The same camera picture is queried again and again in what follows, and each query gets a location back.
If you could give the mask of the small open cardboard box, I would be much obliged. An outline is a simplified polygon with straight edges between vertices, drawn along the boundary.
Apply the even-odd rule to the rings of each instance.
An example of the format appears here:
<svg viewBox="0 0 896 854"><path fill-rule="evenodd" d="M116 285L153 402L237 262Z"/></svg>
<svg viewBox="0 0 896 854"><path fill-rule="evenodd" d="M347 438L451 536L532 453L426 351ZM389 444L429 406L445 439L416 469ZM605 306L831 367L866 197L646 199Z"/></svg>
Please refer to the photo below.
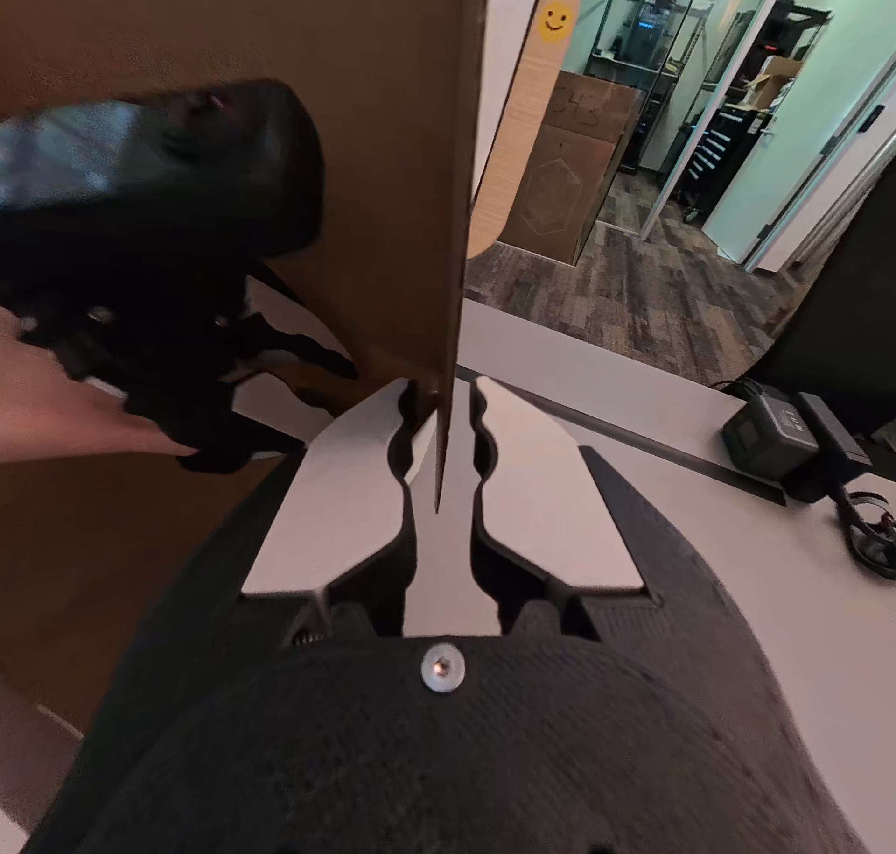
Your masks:
<svg viewBox="0 0 896 854"><path fill-rule="evenodd" d="M758 74L745 87L745 96L738 104L745 110L771 113L782 93L800 74L804 62L774 55L765 60Z"/></svg>

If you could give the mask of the black tool cabinet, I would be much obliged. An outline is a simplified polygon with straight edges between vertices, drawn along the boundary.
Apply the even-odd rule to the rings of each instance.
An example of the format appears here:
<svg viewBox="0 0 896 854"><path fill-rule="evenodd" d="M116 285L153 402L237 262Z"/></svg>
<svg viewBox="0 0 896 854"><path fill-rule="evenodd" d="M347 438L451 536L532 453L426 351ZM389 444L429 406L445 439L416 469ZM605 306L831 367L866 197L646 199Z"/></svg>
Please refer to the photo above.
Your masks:
<svg viewBox="0 0 896 854"><path fill-rule="evenodd" d="M685 224L701 223L715 210L770 120L767 110L731 103L713 114L678 181Z"/></svg>

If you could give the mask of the wooden board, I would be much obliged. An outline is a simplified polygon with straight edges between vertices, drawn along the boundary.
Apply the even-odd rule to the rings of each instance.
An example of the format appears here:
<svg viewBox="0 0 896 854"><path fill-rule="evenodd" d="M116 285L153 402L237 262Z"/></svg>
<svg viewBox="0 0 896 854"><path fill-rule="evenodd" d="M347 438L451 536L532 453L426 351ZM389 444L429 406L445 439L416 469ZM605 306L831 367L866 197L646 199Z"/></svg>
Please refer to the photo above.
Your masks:
<svg viewBox="0 0 896 854"><path fill-rule="evenodd" d="M581 0L487 0L467 259L498 241L553 246L580 218L574 136L548 114Z"/></svg>

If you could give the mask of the black power adapter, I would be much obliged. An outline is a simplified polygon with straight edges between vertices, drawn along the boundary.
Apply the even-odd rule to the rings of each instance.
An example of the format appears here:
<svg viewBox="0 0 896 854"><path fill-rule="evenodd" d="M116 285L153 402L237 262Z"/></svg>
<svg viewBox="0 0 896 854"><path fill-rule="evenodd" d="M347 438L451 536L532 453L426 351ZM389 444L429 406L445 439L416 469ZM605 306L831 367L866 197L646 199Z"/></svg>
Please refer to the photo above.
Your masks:
<svg viewBox="0 0 896 854"><path fill-rule="evenodd" d="M811 504L835 498L855 479L871 472L873 464L834 412L812 393L798 392L791 402L818 445L818 452L780 482L786 496Z"/></svg>

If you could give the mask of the frosted glass door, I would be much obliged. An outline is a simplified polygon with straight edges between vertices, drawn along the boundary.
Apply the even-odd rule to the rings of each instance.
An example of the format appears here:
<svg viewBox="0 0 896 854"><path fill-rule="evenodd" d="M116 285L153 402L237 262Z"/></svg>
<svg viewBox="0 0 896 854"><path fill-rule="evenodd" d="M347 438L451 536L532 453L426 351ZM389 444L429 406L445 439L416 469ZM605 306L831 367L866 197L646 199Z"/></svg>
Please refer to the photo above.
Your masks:
<svg viewBox="0 0 896 854"><path fill-rule="evenodd" d="M894 54L894 0L828 0L833 16L702 230L744 263Z"/></svg>

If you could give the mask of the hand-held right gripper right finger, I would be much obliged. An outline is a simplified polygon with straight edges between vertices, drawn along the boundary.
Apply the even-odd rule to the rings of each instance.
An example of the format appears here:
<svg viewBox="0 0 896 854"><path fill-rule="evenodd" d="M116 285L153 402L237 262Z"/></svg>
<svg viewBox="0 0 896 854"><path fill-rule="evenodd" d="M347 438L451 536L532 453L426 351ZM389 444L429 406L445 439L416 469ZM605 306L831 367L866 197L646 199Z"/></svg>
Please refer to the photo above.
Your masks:
<svg viewBox="0 0 896 854"><path fill-rule="evenodd" d="M573 602L630 599L645 580L574 437L486 376L469 387L474 467L470 564L509 634L531 602L563 624Z"/></svg>

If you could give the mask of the person's left hand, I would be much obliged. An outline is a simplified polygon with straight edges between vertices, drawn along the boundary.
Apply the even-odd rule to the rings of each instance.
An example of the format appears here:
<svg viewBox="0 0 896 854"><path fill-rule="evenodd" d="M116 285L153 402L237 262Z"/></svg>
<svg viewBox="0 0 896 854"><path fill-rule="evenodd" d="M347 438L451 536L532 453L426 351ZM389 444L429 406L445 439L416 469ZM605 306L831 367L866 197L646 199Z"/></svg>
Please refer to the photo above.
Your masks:
<svg viewBox="0 0 896 854"><path fill-rule="evenodd" d="M149 419L121 401L73 381L55 356L18 340L20 323L1 310L1 461L118 453L190 456Z"/></svg>

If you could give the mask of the white cardboard box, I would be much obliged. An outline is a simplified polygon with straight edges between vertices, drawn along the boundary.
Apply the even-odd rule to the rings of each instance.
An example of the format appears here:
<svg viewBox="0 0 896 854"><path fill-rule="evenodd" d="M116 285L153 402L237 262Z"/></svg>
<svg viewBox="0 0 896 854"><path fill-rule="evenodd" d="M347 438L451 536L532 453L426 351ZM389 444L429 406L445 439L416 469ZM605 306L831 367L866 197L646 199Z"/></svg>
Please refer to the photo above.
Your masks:
<svg viewBox="0 0 896 854"><path fill-rule="evenodd" d="M322 150L322 227L264 263L346 346L348 381L272 354L335 419L399 379L446 449L471 218L487 0L2 0L2 120L80 102L274 79ZM2 679L76 733L175 570L306 455L230 474L181 456L2 463Z"/></svg>

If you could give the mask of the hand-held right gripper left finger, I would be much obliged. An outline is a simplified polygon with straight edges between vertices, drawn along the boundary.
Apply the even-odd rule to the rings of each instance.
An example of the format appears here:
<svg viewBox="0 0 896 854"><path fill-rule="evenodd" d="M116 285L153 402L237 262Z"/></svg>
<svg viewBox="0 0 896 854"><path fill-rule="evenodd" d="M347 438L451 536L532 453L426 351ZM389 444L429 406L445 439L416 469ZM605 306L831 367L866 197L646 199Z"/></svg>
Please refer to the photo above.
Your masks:
<svg viewBox="0 0 896 854"><path fill-rule="evenodd" d="M240 598L291 611L333 634L357 606L378 636L401 636L418 569L407 476L417 390L399 379L335 419L310 444L243 582Z"/></svg>

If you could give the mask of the large brown cardboard box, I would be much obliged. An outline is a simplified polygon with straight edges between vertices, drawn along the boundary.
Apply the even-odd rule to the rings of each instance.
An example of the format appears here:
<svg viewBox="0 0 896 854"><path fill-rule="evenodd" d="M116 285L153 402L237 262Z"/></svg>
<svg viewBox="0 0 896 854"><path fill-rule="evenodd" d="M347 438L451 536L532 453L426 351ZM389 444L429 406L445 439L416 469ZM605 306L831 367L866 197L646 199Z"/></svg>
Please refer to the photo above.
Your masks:
<svg viewBox="0 0 896 854"><path fill-rule="evenodd" d="M637 106L631 88L561 71L498 242L576 265Z"/></svg>

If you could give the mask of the black metal shelving rack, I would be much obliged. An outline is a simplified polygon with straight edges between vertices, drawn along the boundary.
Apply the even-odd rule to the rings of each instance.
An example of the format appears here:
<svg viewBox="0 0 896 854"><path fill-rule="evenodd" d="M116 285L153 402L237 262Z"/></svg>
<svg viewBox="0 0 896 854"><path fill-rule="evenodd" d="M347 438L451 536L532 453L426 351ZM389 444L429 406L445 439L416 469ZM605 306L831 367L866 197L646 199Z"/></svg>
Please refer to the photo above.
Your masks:
<svg viewBox="0 0 896 854"><path fill-rule="evenodd" d="M797 0L775 1L744 59L737 66L719 108L726 103L738 106L745 96L746 84L758 74L769 57L779 55L802 61L831 15L830 11L821 8L799 6Z"/></svg>
<svg viewBox="0 0 896 854"><path fill-rule="evenodd" d="M620 171L647 168L646 152L704 31L711 3L700 0L599 0L599 25L584 74L636 92Z"/></svg>

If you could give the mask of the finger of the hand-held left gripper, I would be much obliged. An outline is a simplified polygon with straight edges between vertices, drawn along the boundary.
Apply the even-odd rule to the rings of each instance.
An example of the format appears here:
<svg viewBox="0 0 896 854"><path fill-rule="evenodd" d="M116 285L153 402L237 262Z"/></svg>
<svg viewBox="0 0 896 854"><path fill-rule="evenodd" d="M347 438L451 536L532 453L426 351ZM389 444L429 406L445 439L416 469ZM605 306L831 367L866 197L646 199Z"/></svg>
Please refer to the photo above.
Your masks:
<svg viewBox="0 0 896 854"><path fill-rule="evenodd" d="M246 276L244 310L231 322L231 350L245 362L282 354L343 380L359 378L346 346L268 268Z"/></svg>
<svg viewBox="0 0 896 854"><path fill-rule="evenodd" d="M254 374L237 383L232 412L252 423L252 459L301 455L335 421L327 409L301 400L272 374Z"/></svg>

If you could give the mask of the yellow smiley sticker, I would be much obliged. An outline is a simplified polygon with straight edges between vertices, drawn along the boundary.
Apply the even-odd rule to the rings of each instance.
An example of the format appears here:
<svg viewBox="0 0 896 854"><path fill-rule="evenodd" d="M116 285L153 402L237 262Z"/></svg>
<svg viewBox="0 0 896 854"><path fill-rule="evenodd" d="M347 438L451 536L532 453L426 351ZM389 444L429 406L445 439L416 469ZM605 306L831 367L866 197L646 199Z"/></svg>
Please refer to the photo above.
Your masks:
<svg viewBox="0 0 896 854"><path fill-rule="evenodd" d="M535 24L542 41L553 44L562 42L572 32L576 13L572 4L563 0L552 0L539 9Z"/></svg>

